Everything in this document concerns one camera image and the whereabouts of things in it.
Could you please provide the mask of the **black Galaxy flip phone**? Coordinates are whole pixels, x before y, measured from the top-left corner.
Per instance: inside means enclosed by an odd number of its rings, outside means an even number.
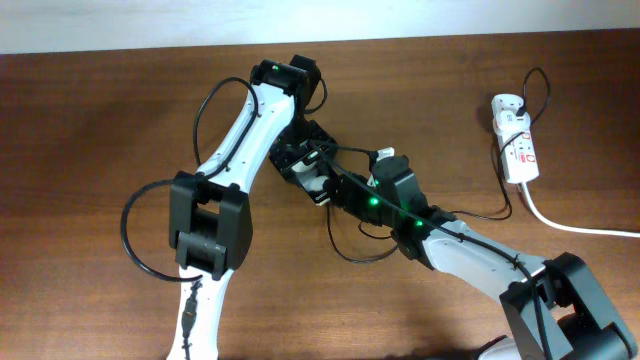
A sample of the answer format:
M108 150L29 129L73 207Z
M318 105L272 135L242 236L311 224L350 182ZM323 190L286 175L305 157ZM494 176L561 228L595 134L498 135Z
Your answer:
M303 159L296 161L290 168L293 174L293 182L301 188L316 206L323 206L329 201L328 192L324 189L324 183L329 179L326 163L317 158L309 164Z

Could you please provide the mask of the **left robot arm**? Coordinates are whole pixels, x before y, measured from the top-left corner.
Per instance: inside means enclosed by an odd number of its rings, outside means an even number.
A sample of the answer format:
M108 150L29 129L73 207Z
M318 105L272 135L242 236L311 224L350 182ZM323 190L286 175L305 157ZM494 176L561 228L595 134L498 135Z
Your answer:
M169 243L184 282L169 358L218 356L225 292L251 244L249 193L264 160L316 205L329 201L328 184L336 174L309 142L330 137L305 118L322 82L311 58L296 55L287 64L263 60L252 69L243 109L215 153L195 173L176 175Z

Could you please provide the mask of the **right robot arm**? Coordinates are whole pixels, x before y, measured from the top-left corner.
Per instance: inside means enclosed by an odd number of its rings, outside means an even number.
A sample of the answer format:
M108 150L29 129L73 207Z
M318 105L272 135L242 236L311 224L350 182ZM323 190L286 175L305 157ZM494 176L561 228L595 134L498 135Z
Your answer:
M511 359L633 359L639 345L586 263L565 252L529 255L491 240L428 203L405 156L370 166L373 178L340 171L324 184L359 220L386 226L400 251L461 279L499 303Z

